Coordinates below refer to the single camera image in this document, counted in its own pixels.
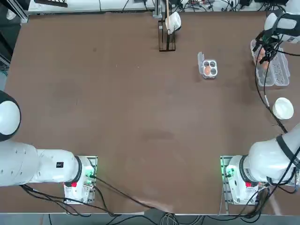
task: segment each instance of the table surface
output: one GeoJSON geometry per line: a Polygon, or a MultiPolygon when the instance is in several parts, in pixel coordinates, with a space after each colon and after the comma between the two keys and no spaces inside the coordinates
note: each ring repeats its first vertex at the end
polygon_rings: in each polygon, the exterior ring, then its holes
{"type": "MultiPolygon", "coordinates": [[[[181,20],[177,50],[161,53],[150,13],[31,17],[6,86],[22,111],[13,139],[98,155],[102,179],[161,210],[217,214],[220,156],[247,154],[254,142],[280,134],[254,87],[250,41],[265,13],[185,13],[181,20]],[[217,79],[199,75],[200,51],[217,61],[217,79]]],[[[297,45],[284,48],[300,52],[297,45]]],[[[300,121],[300,77],[297,57],[287,58],[291,84],[268,96],[270,103],[291,100],[295,114],[285,122],[291,129],[300,121]]],[[[33,186],[63,196],[61,184],[33,186]]],[[[98,186],[110,210],[145,210],[98,186]]],[[[0,199],[6,203],[0,212],[62,212],[20,187],[2,187],[0,199]]],[[[299,215],[299,200],[279,190],[264,213],[299,215]]],[[[95,204],[102,205],[99,196],[95,204]]],[[[240,209],[231,205],[230,213],[240,209]]]]}

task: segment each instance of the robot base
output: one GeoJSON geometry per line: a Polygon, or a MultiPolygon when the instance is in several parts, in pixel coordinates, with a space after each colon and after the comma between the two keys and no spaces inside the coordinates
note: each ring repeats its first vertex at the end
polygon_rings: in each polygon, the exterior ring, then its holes
{"type": "MultiPolygon", "coordinates": [[[[97,156],[78,156],[82,163],[82,172],[77,183],[72,183],[71,187],[64,184],[65,197],[81,201],[83,203],[91,203],[95,200],[95,190],[93,189],[96,179],[90,178],[97,171],[97,156]]],[[[80,204],[66,200],[67,204],[80,204]]]]}
{"type": "MultiPolygon", "coordinates": [[[[258,190],[255,187],[247,187],[240,175],[240,159],[242,156],[221,156],[221,168],[223,177],[223,192],[226,203],[246,205],[251,196],[258,190]]],[[[255,195],[248,205],[255,205],[255,195]]]]}

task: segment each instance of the brown egg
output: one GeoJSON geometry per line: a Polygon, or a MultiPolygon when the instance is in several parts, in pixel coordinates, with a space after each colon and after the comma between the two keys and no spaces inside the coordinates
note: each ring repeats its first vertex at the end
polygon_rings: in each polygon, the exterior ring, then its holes
{"type": "Polygon", "coordinates": [[[262,68],[263,68],[264,70],[267,70],[267,69],[268,69],[268,65],[269,65],[269,62],[263,62],[263,63],[262,63],[262,68]]]}
{"type": "Polygon", "coordinates": [[[204,69],[204,74],[209,76],[210,75],[210,71],[211,71],[211,68],[210,66],[206,66],[205,69],[204,69]]]}
{"type": "Polygon", "coordinates": [[[264,48],[261,49],[261,52],[259,53],[259,55],[261,55],[262,57],[265,55],[266,51],[264,48]]]}
{"type": "Polygon", "coordinates": [[[260,62],[263,59],[263,57],[261,55],[258,56],[258,62],[260,62]]]}

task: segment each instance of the egg carton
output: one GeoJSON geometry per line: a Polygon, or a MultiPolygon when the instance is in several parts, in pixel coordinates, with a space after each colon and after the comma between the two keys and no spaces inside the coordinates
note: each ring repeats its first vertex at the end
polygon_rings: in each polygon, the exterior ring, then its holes
{"type": "Polygon", "coordinates": [[[199,72],[205,79],[214,79],[218,74],[217,62],[215,60],[205,60],[202,52],[198,53],[198,66],[199,72]]]}
{"type": "MultiPolygon", "coordinates": [[[[258,56],[260,47],[256,52],[253,52],[253,48],[255,47],[256,41],[252,40],[250,43],[251,53],[253,57],[254,63],[256,63],[256,58],[258,56]]],[[[263,87],[264,80],[266,76],[266,70],[257,63],[256,67],[256,77],[258,80],[258,85],[263,87]]],[[[289,77],[291,76],[288,62],[285,55],[281,52],[278,52],[274,59],[270,62],[269,70],[267,74],[266,86],[287,86],[290,83],[289,77]]]]}

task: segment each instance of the white robotic arm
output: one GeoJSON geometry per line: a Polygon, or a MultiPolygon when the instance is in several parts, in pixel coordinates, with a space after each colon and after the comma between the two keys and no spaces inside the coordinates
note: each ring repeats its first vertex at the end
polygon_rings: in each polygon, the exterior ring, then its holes
{"type": "Polygon", "coordinates": [[[66,150],[36,149],[9,140],[21,122],[20,108],[0,91],[0,187],[28,183],[64,183],[65,197],[87,203],[95,168],[87,157],[66,150]]]}
{"type": "MultiPolygon", "coordinates": [[[[290,0],[286,10],[271,13],[264,25],[264,30],[256,38],[256,46],[265,49],[265,57],[260,61],[271,61],[278,46],[283,41],[300,42],[300,6],[298,0],[290,0]]],[[[300,124],[287,134],[272,140],[256,142],[246,156],[233,156],[226,168],[226,178],[234,204],[246,204],[250,197],[264,183],[278,183],[286,172],[294,154],[300,147],[300,124]]],[[[300,156],[293,161],[282,183],[299,183],[300,156]]]]}

